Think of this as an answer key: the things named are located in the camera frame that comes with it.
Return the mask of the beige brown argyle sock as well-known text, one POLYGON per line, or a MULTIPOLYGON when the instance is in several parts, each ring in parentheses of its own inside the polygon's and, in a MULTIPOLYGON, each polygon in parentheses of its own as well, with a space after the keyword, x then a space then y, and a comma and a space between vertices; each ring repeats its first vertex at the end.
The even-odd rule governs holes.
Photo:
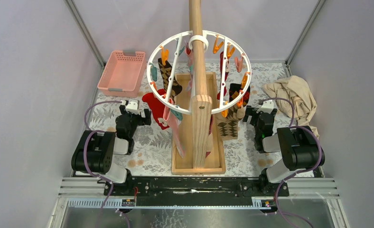
POLYGON ((227 111, 226 117, 223 117, 221 113, 215 114, 216 126, 222 141, 236 140, 238 138, 238 123, 245 116, 245 108, 243 106, 234 105, 227 111))

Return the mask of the pink plastic basket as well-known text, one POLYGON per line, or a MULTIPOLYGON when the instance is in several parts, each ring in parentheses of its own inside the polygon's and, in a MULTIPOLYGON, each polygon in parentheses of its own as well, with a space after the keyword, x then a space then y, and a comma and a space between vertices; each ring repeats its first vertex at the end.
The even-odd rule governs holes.
POLYGON ((103 70, 97 88, 106 96, 138 96, 146 70, 145 52, 115 50, 103 70))

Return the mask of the wooden hanger stand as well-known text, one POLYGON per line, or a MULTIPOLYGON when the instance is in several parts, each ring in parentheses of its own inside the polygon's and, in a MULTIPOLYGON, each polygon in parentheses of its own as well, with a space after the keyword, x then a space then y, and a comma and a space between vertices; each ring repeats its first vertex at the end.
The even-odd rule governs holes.
MULTIPOLYGON (((189 28, 194 35, 203 34, 201 2, 189 1, 189 28)), ((193 57, 203 43, 195 42, 193 57)), ((183 91, 176 97, 176 103, 192 111, 186 114, 179 126, 179 138, 185 147, 181 158, 176 145, 172 145, 171 172, 174 175, 211 175, 225 173, 224 145, 216 129, 216 120, 211 110, 217 104, 215 73, 205 70, 201 82, 205 82, 204 94, 188 94, 183 91)))

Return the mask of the black red yellow argyle sock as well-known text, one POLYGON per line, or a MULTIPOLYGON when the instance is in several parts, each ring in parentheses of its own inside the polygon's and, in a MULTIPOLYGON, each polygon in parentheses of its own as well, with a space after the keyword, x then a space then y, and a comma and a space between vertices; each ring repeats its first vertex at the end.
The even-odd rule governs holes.
MULTIPOLYGON (((242 90, 242 85, 237 83, 231 83, 229 87, 229 101, 234 100, 242 90)), ((243 96, 243 103, 242 106, 246 107, 249 103, 250 98, 250 87, 247 88, 247 91, 245 92, 243 96)))

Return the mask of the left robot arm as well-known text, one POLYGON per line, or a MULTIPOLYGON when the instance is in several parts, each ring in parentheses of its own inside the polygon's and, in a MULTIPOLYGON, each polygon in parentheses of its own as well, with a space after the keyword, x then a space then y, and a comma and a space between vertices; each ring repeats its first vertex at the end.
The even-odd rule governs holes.
POLYGON ((128 170, 113 165, 115 154, 130 155, 134 148, 133 136, 139 126, 151 124, 151 110, 132 110, 120 106, 121 115, 115 119, 115 132, 85 130, 71 159, 74 171, 89 174, 109 183, 121 195, 128 195, 133 183, 127 179, 128 170))

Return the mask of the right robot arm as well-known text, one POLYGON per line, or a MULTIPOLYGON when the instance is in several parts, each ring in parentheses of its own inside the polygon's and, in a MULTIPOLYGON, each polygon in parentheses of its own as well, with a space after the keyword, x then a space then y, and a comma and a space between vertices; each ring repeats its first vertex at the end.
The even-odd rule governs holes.
POLYGON ((276 109, 263 111, 260 108, 246 107, 244 122, 251 118, 254 126, 254 145, 260 153, 281 153, 281 160, 265 168, 259 178, 258 189, 262 195, 269 196, 277 184, 298 172, 314 170, 325 162, 325 154, 315 134, 308 126, 278 128, 273 133, 276 109))

